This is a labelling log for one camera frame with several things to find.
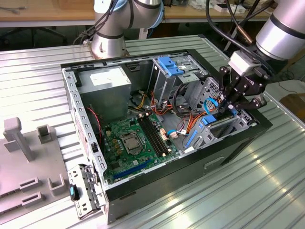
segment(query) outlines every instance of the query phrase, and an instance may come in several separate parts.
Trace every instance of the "blue tab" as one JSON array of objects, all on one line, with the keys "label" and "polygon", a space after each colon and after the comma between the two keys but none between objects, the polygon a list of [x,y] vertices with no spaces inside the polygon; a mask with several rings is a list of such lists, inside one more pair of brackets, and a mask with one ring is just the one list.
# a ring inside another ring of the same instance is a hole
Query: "blue tab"
[{"label": "blue tab", "polygon": [[192,140],[194,139],[194,137],[196,136],[197,133],[198,133],[198,131],[195,130],[194,133],[192,134],[192,136],[190,137],[190,139],[187,141],[185,148],[189,147],[190,143],[192,142]]},{"label": "blue tab", "polygon": [[180,70],[176,63],[169,57],[160,57],[158,58],[158,61],[169,76],[176,76],[184,73],[184,71]]},{"label": "blue tab", "polygon": [[73,195],[73,194],[74,194],[74,188],[71,187],[71,188],[70,188],[70,195]]},{"label": "blue tab", "polygon": [[231,109],[231,113],[233,114],[233,117],[237,116],[237,110],[235,108]]},{"label": "blue tab", "polygon": [[205,117],[202,118],[202,122],[205,125],[208,125],[208,124],[216,122],[216,121],[217,120],[216,120],[216,118],[214,118],[213,115],[208,115],[208,116],[205,116]]}]

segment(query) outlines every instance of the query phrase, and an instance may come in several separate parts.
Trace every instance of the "cpu socket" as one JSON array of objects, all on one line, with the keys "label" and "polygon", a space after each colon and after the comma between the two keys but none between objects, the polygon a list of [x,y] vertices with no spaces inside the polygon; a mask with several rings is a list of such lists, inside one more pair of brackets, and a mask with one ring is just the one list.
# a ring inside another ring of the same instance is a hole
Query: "cpu socket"
[{"label": "cpu socket", "polygon": [[130,132],[121,136],[121,140],[127,153],[137,155],[143,150],[140,138],[136,132]]}]

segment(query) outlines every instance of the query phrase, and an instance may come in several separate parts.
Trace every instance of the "sticker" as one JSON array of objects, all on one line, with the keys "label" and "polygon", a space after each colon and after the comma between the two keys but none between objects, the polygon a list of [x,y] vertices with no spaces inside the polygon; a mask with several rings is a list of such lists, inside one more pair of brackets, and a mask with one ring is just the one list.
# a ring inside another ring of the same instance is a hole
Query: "sticker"
[{"label": "sticker", "polygon": [[118,84],[122,81],[126,81],[126,77],[124,77],[120,68],[105,69],[104,72],[92,74],[90,78],[94,86],[108,83]]}]

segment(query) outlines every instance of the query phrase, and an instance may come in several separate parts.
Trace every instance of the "yellow wire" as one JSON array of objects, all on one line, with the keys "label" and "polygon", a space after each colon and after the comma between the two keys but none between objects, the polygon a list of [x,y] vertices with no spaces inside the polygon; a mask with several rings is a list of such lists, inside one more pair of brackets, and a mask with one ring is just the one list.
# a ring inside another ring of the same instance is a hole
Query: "yellow wire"
[{"label": "yellow wire", "polygon": [[146,95],[144,94],[143,97],[142,97],[141,104],[138,105],[137,107],[135,107],[135,109],[140,109],[143,106],[145,97],[146,97]]}]

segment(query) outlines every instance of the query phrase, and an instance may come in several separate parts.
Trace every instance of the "red wire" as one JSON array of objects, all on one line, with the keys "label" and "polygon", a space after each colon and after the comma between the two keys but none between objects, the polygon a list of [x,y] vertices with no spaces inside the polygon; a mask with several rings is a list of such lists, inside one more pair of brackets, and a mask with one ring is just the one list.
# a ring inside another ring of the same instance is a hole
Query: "red wire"
[{"label": "red wire", "polygon": [[99,131],[100,131],[100,145],[102,145],[102,128],[101,128],[101,124],[99,121],[99,118],[97,117],[97,114],[89,107],[86,107],[89,111],[91,111],[93,113],[93,115],[96,118],[97,123],[99,124]]}]

